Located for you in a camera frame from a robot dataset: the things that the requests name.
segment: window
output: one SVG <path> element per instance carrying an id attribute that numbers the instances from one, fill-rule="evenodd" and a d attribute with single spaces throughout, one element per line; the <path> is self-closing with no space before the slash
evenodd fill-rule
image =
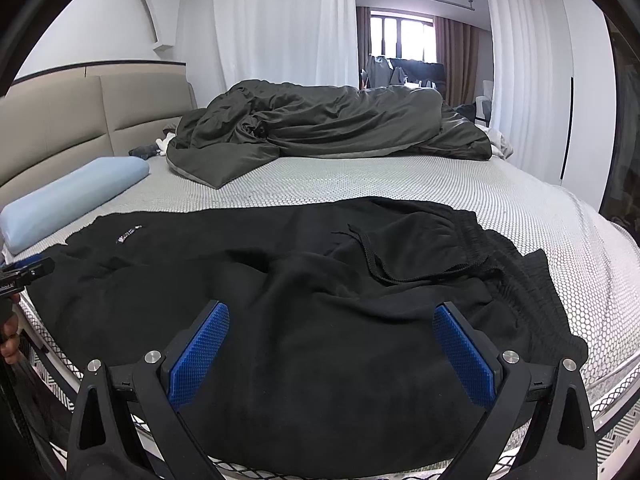
<path id="1" fill-rule="evenodd" d="M 436 62 L 433 20 L 400 14 L 371 13 L 371 53 Z"/>

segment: window pane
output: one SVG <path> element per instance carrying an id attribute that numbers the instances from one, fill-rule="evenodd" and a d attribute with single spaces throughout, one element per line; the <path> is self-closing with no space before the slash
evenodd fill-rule
<path id="1" fill-rule="evenodd" d="M 424 26 L 424 60 L 427 63 L 437 63 L 436 60 L 436 28 Z"/>
<path id="2" fill-rule="evenodd" d="M 384 56 L 396 57 L 396 41 L 398 29 L 395 18 L 385 18 L 385 53 Z"/>
<path id="3" fill-rule="evenodd" d="M 422 22 L 402 20 L 402 58 L 422 61 L 424 52 L 424 25 Z"/>
<path id="4" fill-rule="evenodd" d="M 371 53 L 382 56 L 382 18 L 371 19 Z"/>

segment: white wardrobe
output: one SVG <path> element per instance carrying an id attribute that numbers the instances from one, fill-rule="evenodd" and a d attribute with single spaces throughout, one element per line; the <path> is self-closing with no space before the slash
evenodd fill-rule
<path id="1" fill-rule="evenodd" d="M 545 150 L 550 175 L 598 210 L 616 127 L 616 75 L 607 23 L 592 0 L 543 0 L 551 38 L 556 136 Z"/>

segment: drawstring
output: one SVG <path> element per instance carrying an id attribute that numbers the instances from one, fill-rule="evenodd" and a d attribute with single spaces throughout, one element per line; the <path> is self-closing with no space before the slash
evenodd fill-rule
<path id="1" fill-rule="evenodd" d="M 475 261 L 466 264 L 455 264 L 454 266 L 449 267 L 449 269 L 443 270 L 442 272 L 436 272 L 434 274 L 424 274 L 422 276 L 415 276 L 414 278 L 396 278 L 388 271 L 385 263 L 373 250 L 369 236 L 357 227 L 354 227 L 350 224 L 348 224 L 347 227 L 349 228 L 350 232 L 343 234 L 346 234 L 347 236 L 350 236 L 354 238 L 354 240 L 358 241 L 358 243 L 362 247 L 362 250 L 364 251 L 369 272 L 374 278 L 376 278 L 379 282 L 384 283 L 385 285 L 398 285 L 399 283 L 424 281 L 436 282 L 439 280 L 457 278 L 477 269 L 482 264 L 484 264 L 488 258 L 488 254 L 485 253 L 484 256 L 480 256 Z"/>

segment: human hand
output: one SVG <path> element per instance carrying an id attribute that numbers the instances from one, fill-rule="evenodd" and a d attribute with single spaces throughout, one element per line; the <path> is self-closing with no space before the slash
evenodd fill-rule
<path id="1" fill-rule="evenodd" d="M 11 297 L 11 301 L 18 304 L 20 302 L 20 294 L 14 294 Z M 2 354 L 8 365 L 15 365 L 22 355 L 18 350 L 20 338 L 18 337 L 18 316 L 15 313 L 2 327 L 2 334 L 6 341 L 0 345 L 0 354 Z"/>

